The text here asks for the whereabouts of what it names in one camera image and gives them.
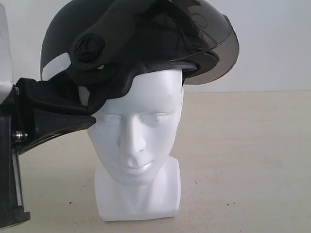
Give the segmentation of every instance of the mannequin head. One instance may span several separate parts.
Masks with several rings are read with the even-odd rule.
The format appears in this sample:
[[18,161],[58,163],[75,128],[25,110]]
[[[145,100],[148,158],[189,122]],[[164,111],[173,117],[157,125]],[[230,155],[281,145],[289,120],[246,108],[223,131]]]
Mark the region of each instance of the mannequin head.
[[[122,98],[108,100],[88,129],[95,151],[110,176],[126,186],[151,182],[168,158],[183,103],[181,70],[138,75]],[[82,103],[86,89],[79,88]]]

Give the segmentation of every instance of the table surface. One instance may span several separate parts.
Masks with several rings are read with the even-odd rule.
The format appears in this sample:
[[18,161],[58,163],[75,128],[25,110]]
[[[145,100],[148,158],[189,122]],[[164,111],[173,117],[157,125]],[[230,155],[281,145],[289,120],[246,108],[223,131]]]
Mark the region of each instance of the table surface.
[[85,131],[20,157],[32,219],[1,233],[310,233],[311,92],[186,94],[175,218],[104,222]]

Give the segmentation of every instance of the black helmet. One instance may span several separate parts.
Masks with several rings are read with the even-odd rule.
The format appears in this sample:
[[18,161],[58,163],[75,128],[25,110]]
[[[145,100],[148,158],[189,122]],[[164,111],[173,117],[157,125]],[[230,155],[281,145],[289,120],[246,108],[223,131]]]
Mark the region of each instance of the black helmet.
[[182,84],[204,84],[238,55],[229,19],[205,0],[72,0],[46,32],[41,80],[86,87],[92,114],[139,74],[179,68]]

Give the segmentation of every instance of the white wall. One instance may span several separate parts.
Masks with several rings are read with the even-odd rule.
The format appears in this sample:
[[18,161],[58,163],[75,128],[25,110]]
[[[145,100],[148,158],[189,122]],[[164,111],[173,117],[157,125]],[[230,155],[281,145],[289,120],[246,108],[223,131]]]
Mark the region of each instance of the white wall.
[[[14,77],[39,79],[45,31],[69,0],[0,0],[10,27]],[[239,37],[240,58],[225,77],[187,92],[311,90],[310,0],[209,0]]]

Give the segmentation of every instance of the white strip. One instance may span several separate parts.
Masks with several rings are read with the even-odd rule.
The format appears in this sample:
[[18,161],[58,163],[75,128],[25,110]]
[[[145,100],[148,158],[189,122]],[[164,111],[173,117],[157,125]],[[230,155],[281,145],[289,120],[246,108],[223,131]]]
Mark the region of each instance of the white strip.
[[51,60],[42,71],[42,80],[47,81],[56,74],[66,70],[71,65],[68,53],[63,53]]

